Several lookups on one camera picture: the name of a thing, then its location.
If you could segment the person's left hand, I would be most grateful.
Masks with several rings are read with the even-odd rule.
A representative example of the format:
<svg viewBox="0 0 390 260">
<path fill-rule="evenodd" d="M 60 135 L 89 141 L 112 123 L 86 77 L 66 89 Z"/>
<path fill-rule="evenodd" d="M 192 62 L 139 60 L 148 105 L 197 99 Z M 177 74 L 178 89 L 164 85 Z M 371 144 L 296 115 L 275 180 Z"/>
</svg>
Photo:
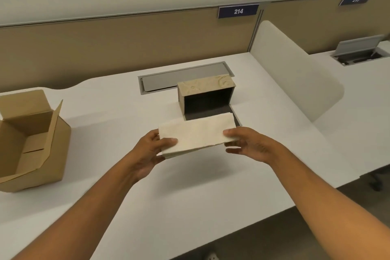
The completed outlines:
<svg viewBox="0 0 390 260">
<path fill-rule="evenodd" d="M 158 154 L 158 139 L 162 139 L 159 130 L 151 130 L 129 152 L 130 173 L 134 183 L 145 178 L 157 164 L 166 159 L 162 152 Z"/>
</svg>

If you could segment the white desk divider panel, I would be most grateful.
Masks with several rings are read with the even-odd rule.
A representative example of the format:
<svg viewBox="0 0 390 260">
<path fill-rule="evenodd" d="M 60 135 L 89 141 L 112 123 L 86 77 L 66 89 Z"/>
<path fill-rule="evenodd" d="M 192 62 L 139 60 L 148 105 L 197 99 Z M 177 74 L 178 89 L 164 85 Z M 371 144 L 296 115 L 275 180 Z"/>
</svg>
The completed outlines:
<svg viewBox="0 0 390 260">
<path fill-rule="evenodd" d="M 344 96 L 341 82 L 270 21 L 258 26 L 250 53 L 310 121 Z"/>
</svg>

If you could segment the stack of white paper tissues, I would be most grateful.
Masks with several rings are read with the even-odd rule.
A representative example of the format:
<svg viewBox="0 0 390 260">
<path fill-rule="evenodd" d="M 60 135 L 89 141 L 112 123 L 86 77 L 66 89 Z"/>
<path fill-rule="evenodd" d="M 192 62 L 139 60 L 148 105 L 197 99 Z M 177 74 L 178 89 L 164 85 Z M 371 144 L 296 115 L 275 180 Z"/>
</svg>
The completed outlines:
<svg viewBox="0 0 390 260">
<path fill-rule="evenodd" d="M 175 138 L 177 144 L 162 149 L 162 155 L 172 158 L 199 149 L 234 141 L 223 134 L 224 130 L 236 128 L 233 113 L 223 113 L 194 120 L 172 120 L 159 125 L 160 138 Z"/>
</svg>

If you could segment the person's right forearm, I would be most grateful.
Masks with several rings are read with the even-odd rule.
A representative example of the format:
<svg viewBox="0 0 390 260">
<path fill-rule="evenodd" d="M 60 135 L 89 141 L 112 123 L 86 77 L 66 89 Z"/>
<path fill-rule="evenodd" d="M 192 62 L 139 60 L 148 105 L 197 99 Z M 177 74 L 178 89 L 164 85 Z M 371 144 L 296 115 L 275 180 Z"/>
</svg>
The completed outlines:
<svg viewBox="0 0 390 260">
<path fill-rule="evenodd" d="M 390 260 L 390 228 L 333 188 L 283 145 L 269 162 L 333 260 Z"/>
</svg>

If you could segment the open brown cardboard box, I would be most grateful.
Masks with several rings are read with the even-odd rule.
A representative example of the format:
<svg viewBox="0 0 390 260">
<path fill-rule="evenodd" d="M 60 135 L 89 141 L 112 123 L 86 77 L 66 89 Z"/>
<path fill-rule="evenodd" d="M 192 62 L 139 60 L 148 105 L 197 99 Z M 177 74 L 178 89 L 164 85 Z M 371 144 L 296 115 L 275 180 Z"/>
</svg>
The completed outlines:
<svg viewBox="0 0 390 260">
<path fill-rule="evenodd" d="M 0 192 L 62 180 L 71 127 L 43 90 L 0 95 Z"/>
</svg>

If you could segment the person's right hand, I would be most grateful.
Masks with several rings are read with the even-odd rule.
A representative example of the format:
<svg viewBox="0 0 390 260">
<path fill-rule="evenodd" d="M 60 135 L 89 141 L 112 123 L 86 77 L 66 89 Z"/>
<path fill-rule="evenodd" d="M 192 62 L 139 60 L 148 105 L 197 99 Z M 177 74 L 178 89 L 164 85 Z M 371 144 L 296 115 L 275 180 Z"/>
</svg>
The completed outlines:
<svg viewBox="0 0 390 260">
<path fill-rule="evenodd" d="M 226 148 L 244 148 L 244 156 L 268 165 L 273 165 L 287 156 L 288 150 L 276 140 L 248 127 L 236 128 L 244 128 L 244 138 L 225 143 Z"/>
</svg>

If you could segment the wide beige partition panel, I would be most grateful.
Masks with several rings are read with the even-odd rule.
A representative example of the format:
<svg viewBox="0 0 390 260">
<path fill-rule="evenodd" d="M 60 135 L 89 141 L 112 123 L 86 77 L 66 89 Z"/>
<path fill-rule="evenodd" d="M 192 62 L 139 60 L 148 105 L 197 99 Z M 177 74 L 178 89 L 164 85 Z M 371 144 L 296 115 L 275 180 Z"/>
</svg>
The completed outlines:
<svg viewBox="0 0 390 260">
<path fill-rule="evenodd" d="M 247 52 L 259 13 L 218 8 L 0 27 L 0 93 Z"/>
</svg>

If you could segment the person's left forearm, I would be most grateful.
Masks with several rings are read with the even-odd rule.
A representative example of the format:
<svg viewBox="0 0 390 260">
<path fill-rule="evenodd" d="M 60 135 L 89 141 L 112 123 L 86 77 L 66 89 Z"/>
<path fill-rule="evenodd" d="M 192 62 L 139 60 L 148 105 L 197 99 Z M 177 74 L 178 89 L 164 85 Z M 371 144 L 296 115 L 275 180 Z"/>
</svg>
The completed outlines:
<svg viewBox="0 0 390 260">
<path fill-rule="evenodd" d="M 130 152 L 11 260 L 90 260 L 136 182 Z"/>
</svg>

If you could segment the narrow beige partition panel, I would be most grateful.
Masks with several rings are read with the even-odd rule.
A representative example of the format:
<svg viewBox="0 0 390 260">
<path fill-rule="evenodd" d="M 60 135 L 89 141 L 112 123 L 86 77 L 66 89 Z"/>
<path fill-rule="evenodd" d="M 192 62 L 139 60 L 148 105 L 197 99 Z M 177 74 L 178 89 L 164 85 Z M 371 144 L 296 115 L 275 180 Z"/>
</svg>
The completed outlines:
<svg viewBox="0 0 390 260">
<path fill-rule="evenodd" d="M 374 35 L 390 38 L 390 0 L 339 6 L 341 0 L 285 0 L 261 16 L 309 54 L 335 50 L 340 41 Z"/>
</svg>

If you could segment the beige wooden tissue box cover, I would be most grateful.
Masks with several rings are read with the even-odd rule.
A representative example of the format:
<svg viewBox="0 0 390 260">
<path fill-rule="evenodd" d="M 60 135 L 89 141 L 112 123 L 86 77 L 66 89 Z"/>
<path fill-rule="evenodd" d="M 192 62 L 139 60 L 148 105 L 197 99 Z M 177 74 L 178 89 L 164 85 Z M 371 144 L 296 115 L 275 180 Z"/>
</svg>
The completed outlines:
<svg viewBox="0 0 390 260">
<path fill-rule="evenodd" d="M 178 102 L 186 120 L 231 112 L 236 84 L 228 74 L 179 82 Z"/>
</svg>

